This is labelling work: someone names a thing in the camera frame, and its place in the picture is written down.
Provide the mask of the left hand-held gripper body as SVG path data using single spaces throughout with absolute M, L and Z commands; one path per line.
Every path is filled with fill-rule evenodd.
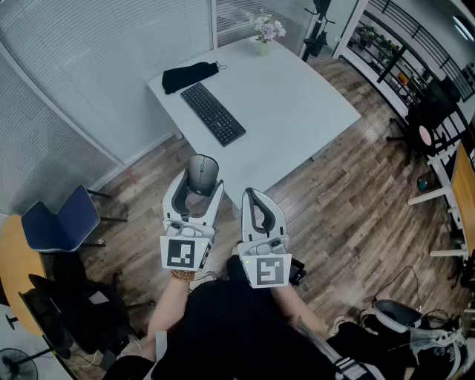
M 214 243 L 215 228 L 182 220 L 165 219 L 160 237 L 164 269 L 200 271 Z

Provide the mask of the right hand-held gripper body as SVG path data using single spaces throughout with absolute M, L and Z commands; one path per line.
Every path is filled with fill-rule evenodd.
M 254 289 L 286 286 L 292 255 L 288 252 L 289 236 L 242 242 L 237 245 L 249 284 Z

